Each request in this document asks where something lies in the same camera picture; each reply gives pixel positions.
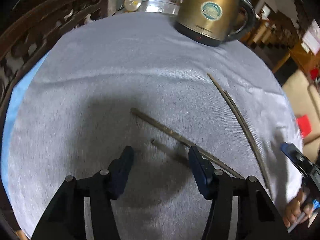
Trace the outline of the person right hand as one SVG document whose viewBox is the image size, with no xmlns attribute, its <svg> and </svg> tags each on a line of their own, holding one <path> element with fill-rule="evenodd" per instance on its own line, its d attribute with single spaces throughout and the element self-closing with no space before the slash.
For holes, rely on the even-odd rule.
<svg viewBox="0 0 320 240">
<path fill-rule="evenodd" d="M 305 222 L 310 218 L 313 213 L 313 204 L 304 204 L 307 199 L 306 191 L 303 188 L 300 188 L 297 195 L 287 204 L 284 214 L 283 222 L 287 228 L 294 224 L 301 212 L 305 213 L 305 217 L 300 221 L 300 223 Z"/>
</svg>

